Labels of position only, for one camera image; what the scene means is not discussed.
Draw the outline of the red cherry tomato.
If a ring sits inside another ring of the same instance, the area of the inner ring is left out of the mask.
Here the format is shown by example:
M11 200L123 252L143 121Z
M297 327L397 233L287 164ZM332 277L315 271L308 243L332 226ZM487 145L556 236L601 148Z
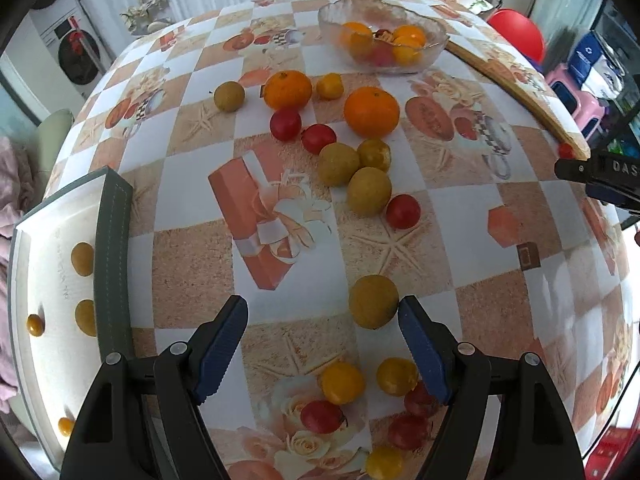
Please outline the red cherry tomato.
M342 409L327 400L309 402L299 418L303 426L314 434L333 434L346 422Z

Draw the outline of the yellow tomato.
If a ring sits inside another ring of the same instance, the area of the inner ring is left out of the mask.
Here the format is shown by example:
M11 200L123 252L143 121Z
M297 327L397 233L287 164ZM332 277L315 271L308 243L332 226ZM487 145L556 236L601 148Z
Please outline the yellow tomato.
M356 401L366 390L366 378L349 362L335 362L319 376L319 386L326 400L335 405Z

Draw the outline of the small red tomato by board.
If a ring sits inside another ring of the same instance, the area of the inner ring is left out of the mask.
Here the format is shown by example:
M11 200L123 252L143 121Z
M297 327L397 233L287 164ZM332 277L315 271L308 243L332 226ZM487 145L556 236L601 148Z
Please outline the small red tomato by board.
M558 146L558 155L560 159L574 159L575 154L572 146L568 143L561 143Z

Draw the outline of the pink plastic stool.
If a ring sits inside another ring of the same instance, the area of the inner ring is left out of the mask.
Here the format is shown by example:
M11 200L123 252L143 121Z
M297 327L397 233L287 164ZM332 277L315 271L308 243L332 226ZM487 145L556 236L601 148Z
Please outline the pink plastic stool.
M586 140L596 132L608 112L608 106L587 91L582 91L564 63L560 63L544 79L560 99Z

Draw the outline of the long wooden board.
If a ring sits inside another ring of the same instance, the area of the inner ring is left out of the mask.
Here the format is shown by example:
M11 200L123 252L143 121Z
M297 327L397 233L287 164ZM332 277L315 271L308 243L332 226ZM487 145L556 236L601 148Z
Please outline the long wooden board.
M477 70L509 96L512 96L515 101L518 101L559 143L568 144L572 148L575 158L578 160L587 160L589 158L590 148L582 133L579 130L567 130L562 122L559 121L558 115L551 109L551 102L545 96L535 96L513 75L506 76L506 68L499 62L492 64L490 61L483 60L454 42L447 44L446 50L460 58L461 61L469 64L474 70Z

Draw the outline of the white tray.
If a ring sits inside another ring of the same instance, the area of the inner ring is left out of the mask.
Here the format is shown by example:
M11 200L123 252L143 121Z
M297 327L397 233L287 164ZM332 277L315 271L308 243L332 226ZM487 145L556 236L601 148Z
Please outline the white tray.
M127 249L131 185L103 167L55 192L14 228L8 307L18 390L44 454L60 469L104 356L132 351Z

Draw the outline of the red round chair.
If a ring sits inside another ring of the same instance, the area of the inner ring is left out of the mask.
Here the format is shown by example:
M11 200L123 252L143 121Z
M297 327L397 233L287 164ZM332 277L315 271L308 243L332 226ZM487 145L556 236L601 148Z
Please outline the red round chair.
M537 65L544 62L544 36L537 25L525 15L512 9L500 9L488 18L487 23L529 61Z

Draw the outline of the green-brown round fruit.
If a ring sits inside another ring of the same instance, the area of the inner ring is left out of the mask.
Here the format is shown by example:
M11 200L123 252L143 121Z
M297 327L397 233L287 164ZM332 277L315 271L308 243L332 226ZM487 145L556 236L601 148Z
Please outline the green-brown round fruit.
M349 291L349 312L354 322L367 330L377 330L394 317L399 302L395 284L384 275L366 275Z

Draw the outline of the large orange right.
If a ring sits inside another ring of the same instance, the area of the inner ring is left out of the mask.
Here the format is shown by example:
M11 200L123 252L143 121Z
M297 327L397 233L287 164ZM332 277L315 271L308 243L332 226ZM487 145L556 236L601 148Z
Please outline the large orange right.
M378 87L361 87L346 99L345 122L363 139L382 139L398 126L400 107L397 100Z

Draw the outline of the large orange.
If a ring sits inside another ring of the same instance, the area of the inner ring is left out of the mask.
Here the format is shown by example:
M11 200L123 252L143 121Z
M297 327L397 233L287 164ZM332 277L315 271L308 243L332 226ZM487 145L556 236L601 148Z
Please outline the large orange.
M363 139L382 139L398 126L400 107L397 100L378 87L361 87L346 99L345 122Z
M301 110L312 96L311 80L299 70L281 70L262 86L262 99L273 110Z

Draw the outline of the checkered printed tablecloth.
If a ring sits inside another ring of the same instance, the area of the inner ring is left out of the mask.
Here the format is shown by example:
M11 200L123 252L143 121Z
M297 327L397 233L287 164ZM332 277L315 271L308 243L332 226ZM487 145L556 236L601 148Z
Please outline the checkered printed tablecloth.
M247 329L202 408L222 461L238 479L360 479L372 448L411 434L393 422L412 401L375 380L383 361L409 356L399 327L366 330L348 307L352 285L380 274L483 352L538 353L589 448L634 365L631 234L614 208L555 177L550 134L455 56L412 76L344 63L318 23L334 1L249 1L137 40L70 129L50 191L104 166L134 189L137 352L189 337L241 295ZM415 226L358 216L302 142L271 135L260 87L280 70L337 73L347 92L397 100L388 177L418 202ZM339 405L339 430L314 434L299 415L326 400L319 376L335 362L358 367L366 390Z

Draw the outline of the pink blanket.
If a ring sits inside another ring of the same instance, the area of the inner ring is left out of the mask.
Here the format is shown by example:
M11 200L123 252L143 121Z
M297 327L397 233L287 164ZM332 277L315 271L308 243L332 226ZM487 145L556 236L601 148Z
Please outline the pink blanket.
M9 414L9 400L17 395L17 376L13 359L9 322L9 266L14 226L23 215L20 162L9 138L1 138L1 413Z

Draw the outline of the glass fruit bowl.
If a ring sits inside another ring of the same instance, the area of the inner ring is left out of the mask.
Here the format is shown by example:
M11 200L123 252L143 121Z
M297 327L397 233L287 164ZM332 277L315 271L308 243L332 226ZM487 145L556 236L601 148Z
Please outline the glass fruit bowl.
M321 39L365 73L416 74L445 50L444 25L384 0L336 0L318 11Z

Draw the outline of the green cushion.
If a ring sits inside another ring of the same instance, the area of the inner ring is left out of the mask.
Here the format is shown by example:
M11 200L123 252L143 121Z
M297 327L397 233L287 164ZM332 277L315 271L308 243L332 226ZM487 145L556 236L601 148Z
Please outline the green cushion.
M37 127L34 166L37 174L50 174L73 123L74 115L66 108L52 113Z

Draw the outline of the large orange left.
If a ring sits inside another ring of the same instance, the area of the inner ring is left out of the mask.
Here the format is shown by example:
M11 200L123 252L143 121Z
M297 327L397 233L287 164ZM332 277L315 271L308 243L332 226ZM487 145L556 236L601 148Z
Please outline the large orange left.
M273 110L301 110L312 96L311 80L299 70L281 70L262 86L262 99Z

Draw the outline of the white washing machine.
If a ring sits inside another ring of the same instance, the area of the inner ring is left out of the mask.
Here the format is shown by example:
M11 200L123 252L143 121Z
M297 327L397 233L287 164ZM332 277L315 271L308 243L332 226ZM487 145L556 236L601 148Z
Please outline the white washing machine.
M29 15L54 62L88 99L113 59L80 0L36 0Z

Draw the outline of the white flower ornament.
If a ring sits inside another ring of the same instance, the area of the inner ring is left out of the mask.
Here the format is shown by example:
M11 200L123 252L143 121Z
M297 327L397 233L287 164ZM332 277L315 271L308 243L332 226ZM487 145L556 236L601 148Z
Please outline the white flower ornament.
M169 0L137 0L136 4L128 6L119 16L134 37L151 35L175 23Z

